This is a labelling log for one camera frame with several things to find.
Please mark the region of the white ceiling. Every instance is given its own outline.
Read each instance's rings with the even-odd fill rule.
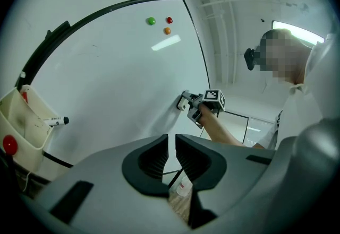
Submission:
[[[202,0],[202,3],[213,1],[218,0]],[[330,30],[332,19],[328,1],[236,0],[230,3],[234,13],[236,44],[230,4],[220,3],[201,7],[205,9],[207,15],[215,15],[215,18],[206,21],[214,41],[217,83],[228,88],[232,86],[232,90],[237,92],[252,93],[259,99],[264,96],[270,97],[271,101],[275,100],[283,104],[287,96],[287,86],[274,83],[270,75],[263,75],[260,71],[249,71],[243,54],[247,48],[259,44],[263,33],[271,29],[272,20],[290,23],[325,37]]]

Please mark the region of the whiteboard eraser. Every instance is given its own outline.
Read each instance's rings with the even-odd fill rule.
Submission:
[[[189,101],[186,100],[186,98],[182,97],[180,99],[180,101],[178,102],[177,104],[177,109],[181,110],[181,111],[184,111],[187,104],[188,104]]]

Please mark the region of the plastic bin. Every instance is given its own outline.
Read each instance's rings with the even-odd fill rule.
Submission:
[[[50,140],[53,128],[43,119],[57,115],[42,101],[36,91],[24,85],[28,103],[15,88],[0,100],[0,140],[12,135],[18,143],[18,151],[13,156],[15,162],[28,171],[39,170],[43,158],[43,148]]]

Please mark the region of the green magnet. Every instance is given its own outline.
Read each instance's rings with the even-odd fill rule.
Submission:
[[[153,24],[156,23],[156,20],[155,20],[155,18],[150,17],[149,20],[148,20],[148,22],[149,22],[149,24],[153,25]]]

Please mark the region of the whiteboard frame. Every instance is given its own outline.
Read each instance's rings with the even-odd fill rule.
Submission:
[[[103,16],[103,15],[109,13],[109,12],[116,11],[120,8],[139,4],[139,3],[150,2],[150,1],[161,1],[161,0],[129,0],[129,1],[121,2],[121,3],[118,3],[118,4],[112,5],[112,6],[105,7],[105,8],[103,8],[103,9],[97,11],[97,12],[94,12],[94,13],[88,15],[87,17],[83,18],[82,20],[80,20],[79,22],[74,24],[73,26],[70,26],[70,23],[68,21],[65,21],[58,28],[56,28],[53,32],[48,30],[46,37],[45,37],[45,40],[33,52],[32,56],[29,58],[29,60],[27,61],[27,63],[25,64],[25,66],[22,70],[23,72],[25,72],[25,78],[20,78],[20,76],[19,76],[19,78],[18,78],[18,80],[15,84],[15,87],[18,90],[20,90],[23,85],[30,85],[32,83],[32,81],[34,80],[36,74],[38,73],[38,71],[40,70],[42,65],[44,64],[44,62],[49,58],[49,56],[53,53],[53,51],[55,49],[57,49],[57,47],[59,45],[61,45],[69,36],[74,34],[77,30],[79,30],[80,28],[82,28],[86,24],[90,23],[91,21],[93,21],[93,20],[95,20],[95,19],[97,19],[97,18],[99,18],[99,17],[101,17],[101,16]],[[206,59],[205,59],[205,56],[204,56],[204,53],[203,53],[202,44],[201,44],[200,38],[198,36],[196,26],[193,22],[191,13],[189,11],[189,8],[188,8],[185,0],[178,0],[178,1],[183,1],[185,8],[186,8],[186,10],[187,10],[187,12],[190,16],[192,25],[195,29],[197,39],[198,39],[198,43],[199,43],[200,48],[201,48],[204,65],[206,67],[206,73],[207,73],[209,88],[211,88],[207,64],[206,64]],[[60,165],[63,165],[65,167],[71,168],[73,166],[72,164],[69,164],[69,163],[67,163],[63,160],[60,160],[60,159],[56,158],[55,156],[53,156],[49,153],[46,153],[45,151],[43,152],[43,156],[47,157],[48,159],[50,159],[50,160],[52,160],[52,161],[54,161],[54,162],[56,162]]]

